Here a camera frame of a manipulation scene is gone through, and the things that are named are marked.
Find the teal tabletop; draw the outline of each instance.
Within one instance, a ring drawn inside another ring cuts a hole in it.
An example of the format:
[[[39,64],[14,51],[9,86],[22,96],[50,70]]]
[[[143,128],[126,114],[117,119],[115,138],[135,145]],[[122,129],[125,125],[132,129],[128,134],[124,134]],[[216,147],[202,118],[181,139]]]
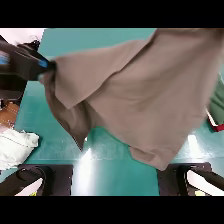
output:
[[[39,52],[47,58],[145,39],[155,29],[46,29]],[[50,112],[44,86],[28,82],[15,129],[40,136],[27,164],[74,164],[72,195],[159,195],[156,169],[131,158],[128,146],[101,127],[92,129],[80,152]],[[224,176],[224,131],[214,133],[204,122],[186,139],[174,158],[179,162],[210,162]]]

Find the green fabric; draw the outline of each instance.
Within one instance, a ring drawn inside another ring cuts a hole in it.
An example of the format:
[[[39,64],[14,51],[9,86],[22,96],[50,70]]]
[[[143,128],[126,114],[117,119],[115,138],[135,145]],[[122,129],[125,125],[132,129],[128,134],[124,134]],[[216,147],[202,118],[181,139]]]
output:
[[[217,124],[224,124],[224,83],[221,75],[211,97],[209,111]]]

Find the glossy table surface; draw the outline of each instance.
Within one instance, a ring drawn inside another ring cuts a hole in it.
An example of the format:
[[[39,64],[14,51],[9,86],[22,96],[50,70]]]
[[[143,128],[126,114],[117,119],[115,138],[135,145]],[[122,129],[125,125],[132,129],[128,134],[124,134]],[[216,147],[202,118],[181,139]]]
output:
[[[96,28],[47,29],[39,52],[48,58],[89,48],[111,46],[147,38],[154,29]],[[35,132],[40,145],[28,164],[74,164],[72,195],[159,195],[156,170],[131,158],[128,146],[103,128],[93,129],[80,152],[58,124],[46,103],[44,86],[28,82],[17,118],[16,130]],[[224,176],[224,132],[214,133],[207,122],[194,130],[173,160],[210,162]]]

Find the white cloth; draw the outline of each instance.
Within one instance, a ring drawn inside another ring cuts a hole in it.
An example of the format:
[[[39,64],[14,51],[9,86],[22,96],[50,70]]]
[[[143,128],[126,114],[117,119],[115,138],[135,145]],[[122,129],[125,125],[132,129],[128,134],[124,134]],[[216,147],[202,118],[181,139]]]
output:
[[[34,133],[20,133],[12,129],[0,133],[0,170],[23,163],[38,146],[38,139],[39,136]]]

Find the green table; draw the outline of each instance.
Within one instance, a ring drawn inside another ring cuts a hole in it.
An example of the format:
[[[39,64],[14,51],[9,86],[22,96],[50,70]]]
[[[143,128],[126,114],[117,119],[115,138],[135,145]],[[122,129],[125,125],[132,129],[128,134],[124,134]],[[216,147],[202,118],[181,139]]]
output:
[[[111,46],[147,38],[154,29],[47,29],[40,53],[51,58],[89,48]],[[131,158],[128,146],[106,130],[93,129],[80,152],[73,139],[52,116],[44,87],[28,82],[17,118],[16,130],[41,136],[40,146],[27,164],[74,164],[72,195],[159,195],[156,170]],[[207,122],[193,131],[173,160],[212,164],[224,176],[224,132],[213,133]]]

